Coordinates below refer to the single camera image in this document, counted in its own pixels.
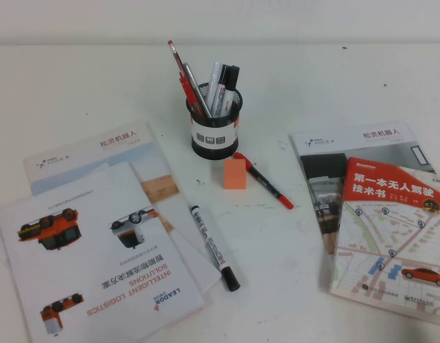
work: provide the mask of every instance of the white wall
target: white wall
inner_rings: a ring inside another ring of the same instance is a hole
[[[0,44],[440,41],[440,0],[0,0]]]

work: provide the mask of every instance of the eraser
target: eraser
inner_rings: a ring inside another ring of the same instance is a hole
[[[245,159],[225,160],[225,189],[245,189],[247,170]]]

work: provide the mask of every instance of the red banner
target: red banner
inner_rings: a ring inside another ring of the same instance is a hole
[[[440,210],[440,193],[399,166],[351,157],[344,201],[400,202]]]

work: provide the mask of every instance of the book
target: book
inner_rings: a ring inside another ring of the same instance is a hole
[[[330,292],[440,324],[440,178],[351,157]]]
[[[33,342],[134,343],[203,304],[127,163],[0,207],[0,227]]]
[[[27,157],[24,164],[31,191],[36,195],[123,161],[130,163],[141,188],[164,219],[182,261],[204,293],[220,279],[220,272],[209,260],[211,253],[194,223],[186,197],[145,121],[133,121]]]
[[[349,157],[434,171],[410,128],[401,121],[290,136],[329,254],[334,253]]]

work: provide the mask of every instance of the pen holder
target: pen holder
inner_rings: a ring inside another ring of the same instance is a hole
[[[205,97],[209,84],[200,84],[199,90]],[[194,113],[188,100],[186,108],[191,115],[191,147],[204,159],[225,159],[239,146],[239,111],[242,107],[242,95],[234,90],[233,104],[228,116],[207,118]]]

